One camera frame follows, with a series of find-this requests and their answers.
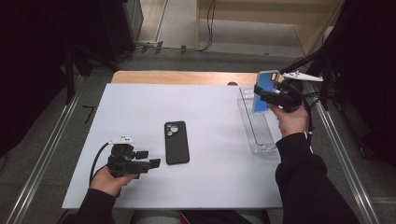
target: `wooden table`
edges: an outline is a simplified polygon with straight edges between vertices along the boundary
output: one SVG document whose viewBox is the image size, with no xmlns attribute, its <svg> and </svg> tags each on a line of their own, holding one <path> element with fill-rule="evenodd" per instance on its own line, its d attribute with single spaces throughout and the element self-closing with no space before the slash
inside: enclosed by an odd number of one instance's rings
<svg viewBox="0 0 396 224">
<path fill-rule="evenodd" d="M 111 83 L 194 84 L 253 86 L 257 73 L 186 72 L 186 71 L 119 71 Z"/>
</svg>

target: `transparent tray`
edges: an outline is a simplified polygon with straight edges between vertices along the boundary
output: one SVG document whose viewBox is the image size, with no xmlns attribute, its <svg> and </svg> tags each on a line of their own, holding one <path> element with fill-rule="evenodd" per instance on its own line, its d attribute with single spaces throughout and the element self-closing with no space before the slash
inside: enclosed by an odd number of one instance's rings
<svg viewBox="0 0 396 224">
<path fill-rule="evenodd" d="M 265 113 L 253 112 L 253 87 L 241 87 L 238 105 L 244 122 L 250 150 L 253 154 L 273 154 L 277 151 L 276 143 L 268 127 Z"/>
</svg>

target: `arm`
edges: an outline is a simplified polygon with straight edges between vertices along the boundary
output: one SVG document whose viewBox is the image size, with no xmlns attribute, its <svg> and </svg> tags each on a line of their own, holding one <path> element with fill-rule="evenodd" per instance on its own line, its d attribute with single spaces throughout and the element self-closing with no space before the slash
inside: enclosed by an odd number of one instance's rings
<svg viewBox="0 0 396 224">
<path fill-rule="evenodd" d="M 112 210 L 116 202 L 115 196 L 122 186 L 127 185 L 135 177 L 136 175 L 125 175 L 115 178 L 108 172 L 108 168 L 104 167 L 93 178 L 78 212 L 65 217 L 62 223 L 114 223 Z"/>
<path fill-rule="evenodd" d="M 286 113 L 270 105 L 279 119 L 282 139 L 276 143 L 281 163 L 276 183 L 284 223 L 359 223 L 352 209 L 326 176 L 323 159 L 312 154 L 305 139 L 307 115 L 301 107 Z"/>
</svg>

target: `human hand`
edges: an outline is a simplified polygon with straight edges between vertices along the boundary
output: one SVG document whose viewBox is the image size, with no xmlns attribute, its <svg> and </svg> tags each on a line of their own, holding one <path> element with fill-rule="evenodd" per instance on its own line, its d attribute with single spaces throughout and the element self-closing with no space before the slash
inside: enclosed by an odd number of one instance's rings
<svg viewBox="0 0 396 224">
<path fill-rule="evenodd" d="M 120 192 L 121 187 L 127 185 L 135 177 L 137 175 L 114 177 L 110 174 L 108 167 L 105 166 L 93 177 L 90 189 L 98 189 L 115 197 Z"/>
<path fill-rule="evenodd" d="M 293 133 L 303 133 L 308 123 L 308 113 L 301 105 L 297 110 L 287 113 L 277 105 L 268 105 L 279 120 L 279 129 L 282 137 Z"/>
</svg>

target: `black sleeve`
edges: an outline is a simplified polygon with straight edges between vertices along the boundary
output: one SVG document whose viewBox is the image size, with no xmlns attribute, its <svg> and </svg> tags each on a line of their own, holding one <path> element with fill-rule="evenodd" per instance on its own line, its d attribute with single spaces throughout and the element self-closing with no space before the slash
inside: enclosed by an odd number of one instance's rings
<svg viewBox="0 0 396 224">
<path fill-rule="evenodd" d="M 116 198 L 97 189 L 88 189 L 76 214 L 68 215 L 62 224 L 108 224 L 115 223 L 112 210 Z"/>
<path fill-rule="evenodd" d="M 352 209 L 326 176 L 323 159 L 312 154 L 303 133 L 276 143 L 281 163 L 276 183 L 283 203 L 283 222 L 359 223 Z"/>
</svg>

